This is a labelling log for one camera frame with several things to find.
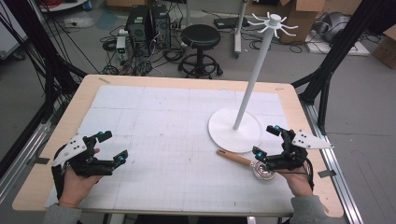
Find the round white base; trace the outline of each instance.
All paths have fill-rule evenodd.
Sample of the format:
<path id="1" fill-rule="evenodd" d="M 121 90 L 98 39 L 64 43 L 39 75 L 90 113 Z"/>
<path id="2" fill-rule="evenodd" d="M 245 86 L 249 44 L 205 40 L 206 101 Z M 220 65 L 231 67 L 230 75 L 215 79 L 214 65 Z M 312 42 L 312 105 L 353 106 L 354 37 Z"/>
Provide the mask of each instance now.
<path id="1" fill-rule="evenodd" d="M 245 112 L 238 130 L 234 130 L 238 109 L 223 108 L 209 120 L 208 129 L 213 141 L 225 150 L 242 153 L 262 142 L 262 126 L 250 113 Z"/>

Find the computer tower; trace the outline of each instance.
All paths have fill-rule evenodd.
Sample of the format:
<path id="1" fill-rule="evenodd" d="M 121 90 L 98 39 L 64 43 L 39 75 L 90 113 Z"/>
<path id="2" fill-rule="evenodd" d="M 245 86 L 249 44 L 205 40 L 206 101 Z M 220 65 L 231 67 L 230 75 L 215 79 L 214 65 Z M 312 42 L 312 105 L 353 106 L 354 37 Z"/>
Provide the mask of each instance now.
<path id="1" fill-rule="evenodd" d="M 161 49 L 171 48 L 170 18 L 164 4 L 153 4 L 151 6 L 152 20 L 154 24 L 154 36 L 157 46 Z"/>
<path id="2" fill-rule="evenodd" d="M 153 38 L 149 7 L 132 6 L 125 30 L 129 34 L 134 55 L 149 56 Z"/>

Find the metal rod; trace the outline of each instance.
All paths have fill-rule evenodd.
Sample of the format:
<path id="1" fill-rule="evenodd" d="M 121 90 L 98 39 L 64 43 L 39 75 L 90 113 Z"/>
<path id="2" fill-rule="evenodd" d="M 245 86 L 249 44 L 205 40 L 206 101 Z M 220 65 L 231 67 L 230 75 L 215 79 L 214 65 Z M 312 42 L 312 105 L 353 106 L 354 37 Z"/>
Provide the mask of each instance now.
<path id="1" fill-rule="evenodd" d="M 272 37 L 274 36 L 274 29 L 267 29 L 262 38 L 262 46 L 260 47 L 259 58 L 253 68 L 253 73 L 250 76 L 250 81 L 247 84 L 247 90 L 245 91 L 244 100 L 242 101 L 241 107 L 239 108 L 238 116 L 236 117 L 234 130 L 238 130 L 241 124 L 242 117 L 244 117 L 245 110 L 248 105 L 248 100 L 251 93 L 253 92 L 254 85 L 256 84 L 257 78 L 259 77 L 260 70 L 262 69 L 262 63 L 264 62 L 265 56 L 267 55 L 268 49 L 271 44 Z"/>
<path id="2" fill-rule="evenodd" d="M 242 22 L 244 20 L 245 9 L 247 8 L 247 4 L 248 4 L 248 0 L 242 0 L 242 6 L 239 12 L 238 26 L 236 27 L 236 31 L 235 31 L 236 34 L 239 34 L 241 32 Z"/>

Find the wooden table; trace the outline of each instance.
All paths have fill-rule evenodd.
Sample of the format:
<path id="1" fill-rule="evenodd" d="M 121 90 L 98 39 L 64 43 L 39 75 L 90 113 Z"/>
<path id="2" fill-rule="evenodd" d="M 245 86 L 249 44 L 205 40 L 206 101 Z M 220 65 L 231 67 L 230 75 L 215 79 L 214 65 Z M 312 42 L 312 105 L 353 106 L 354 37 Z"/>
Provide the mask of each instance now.
<path id="1" fill-rule="evenodd" d="M 36 164 L 34 166 L 13 203 L 13 208 L 15 210 L 45 211 L 44 204 L 53 186 L 50 172 L 53 155 L 58 148 L 76 134 L 78 127 L 83 121 L 101 85 L 245 91 L 247 83 L 242 81 L 164 77 L 86 76 L 41 153 L 42 158 L 51 158 L 51 160 L 48 164 Z M 256 83 L 254 91 L 277 93 L 289 128 L 295 130 L 303 129 L 309 132 L 310 127 L 304 115 L 304 111 L 302 110 L 295 89 L 290 84 Z M 344 214 L 344 210 L 332 185 L 331 179 L 329 177 L 320 178 L 317 174 L 319 171 L 326 170 L 320 152 L 318 150 L 310 150 L 308 157 L 312 161 L 314 170 L 316 171 L 314 177 L 314 193 L 320 197 L 324 210 L 328 216 L 341 217 Z"/>

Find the human arm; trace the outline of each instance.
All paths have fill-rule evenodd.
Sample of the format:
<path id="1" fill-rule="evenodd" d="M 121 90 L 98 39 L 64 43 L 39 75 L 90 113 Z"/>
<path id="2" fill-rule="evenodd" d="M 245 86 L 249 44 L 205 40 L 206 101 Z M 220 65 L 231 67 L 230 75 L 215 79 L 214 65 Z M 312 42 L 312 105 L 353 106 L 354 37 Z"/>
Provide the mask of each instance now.
<path id="1" fill-rule="evenodd" d="M 279 170 L 278 172 L 285 177 L 295 196 L 291 199 L 294 214 L 290 219 L 290 224 L 332 223 L 332 219 L 323 211 L 319 196 L 314 195 L 303 167 L 292 171 Z"/>
<path id="2" fill-rule="evenodd" d="M 88 196 L 93 186 L 102 178 L 101 175 L 90 177 L 76 175 L 71 167 L 64 174 L 64 191 L 58 204 L 49 207 L 44 222 L 45 224 L 76 224 L 81 210 L 78 205 Z"/>

